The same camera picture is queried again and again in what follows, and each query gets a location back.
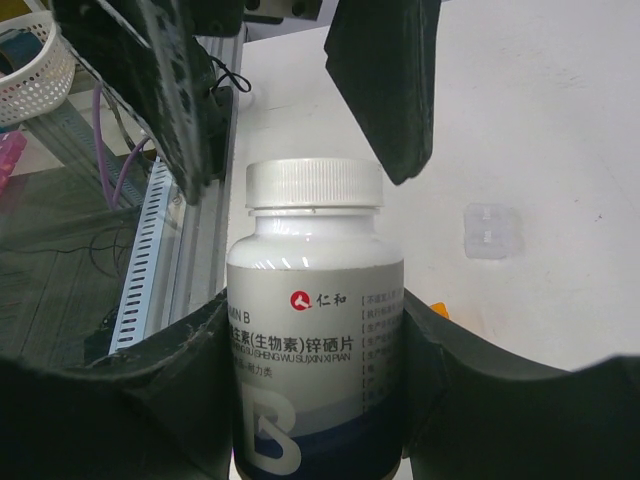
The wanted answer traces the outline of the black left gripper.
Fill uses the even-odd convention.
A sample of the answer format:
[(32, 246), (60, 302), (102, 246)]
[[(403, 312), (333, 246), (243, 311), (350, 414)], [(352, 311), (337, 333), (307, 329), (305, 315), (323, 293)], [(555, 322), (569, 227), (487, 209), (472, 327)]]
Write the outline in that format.
[[(210, 183), (210, 68), (195, 34), (316, 21), (322, 4), (54, 1), (51, 9), (72, 53), (150, 134), (194, 205)], [(417, 177), (432, 156), (439, 17), (439, 0), (341, 1), (324, 44), (329, 76), (395, 185)]]

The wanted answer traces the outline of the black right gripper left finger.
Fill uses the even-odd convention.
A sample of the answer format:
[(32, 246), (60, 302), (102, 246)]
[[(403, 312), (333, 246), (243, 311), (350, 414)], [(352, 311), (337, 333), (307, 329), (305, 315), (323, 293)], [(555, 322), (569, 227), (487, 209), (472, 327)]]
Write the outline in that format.
[(227, 296), (87, 367), (1, 360), (5, 479), (225, 479)]

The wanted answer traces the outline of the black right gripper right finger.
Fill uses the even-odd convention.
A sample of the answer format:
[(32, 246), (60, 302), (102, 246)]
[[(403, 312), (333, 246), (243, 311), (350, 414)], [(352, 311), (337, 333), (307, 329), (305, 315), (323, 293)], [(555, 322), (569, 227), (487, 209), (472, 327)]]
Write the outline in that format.
[(635, 479), (639, 360), (565, 371), (404, 301), (405, 448), (417, 479)]

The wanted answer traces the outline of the orange pill organizer box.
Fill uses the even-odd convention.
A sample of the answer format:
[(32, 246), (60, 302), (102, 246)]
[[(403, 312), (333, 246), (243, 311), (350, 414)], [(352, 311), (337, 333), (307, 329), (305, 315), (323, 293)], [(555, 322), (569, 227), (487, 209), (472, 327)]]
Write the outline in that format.
[(449, 316), (449, 312), (448, 312), (448, 310), (447, 310), (447, 307), (446, 307), (446, 305), (445, 305), (443, 302), (438, 302), (438, 303), (432, 304), (432, 305), (430, 306), (430, 308), (431, 308), (435, 313), (437, 313), (438, 315), (440, 315), (440, 316), (444, 317), (445, 319), (449, 319), (449, 318), (450, 318), (450, 316)]

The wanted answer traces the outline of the white cap pill bottle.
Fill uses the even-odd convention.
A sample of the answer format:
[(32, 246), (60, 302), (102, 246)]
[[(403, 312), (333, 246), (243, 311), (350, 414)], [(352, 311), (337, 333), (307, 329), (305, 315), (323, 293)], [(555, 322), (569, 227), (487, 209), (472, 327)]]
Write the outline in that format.
[(380, 167), (272, 160), (246, 171), (254, 232), (227, 257), (244, 479), (390, 479), (401, 459), (404, 260), (379, 238)]

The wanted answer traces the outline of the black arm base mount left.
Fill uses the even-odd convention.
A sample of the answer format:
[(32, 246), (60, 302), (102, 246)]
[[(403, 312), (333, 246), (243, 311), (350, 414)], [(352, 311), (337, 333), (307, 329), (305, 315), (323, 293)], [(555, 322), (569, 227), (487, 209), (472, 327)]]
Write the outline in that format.
[(225, 175), (226, 153), (231, 120), (232, 91), (222, 83), (231, 71), (193, 38), (197, 54), (195, 100), (197, 103), (201, 146), (198, 149), (194, 183), (209, 186)]

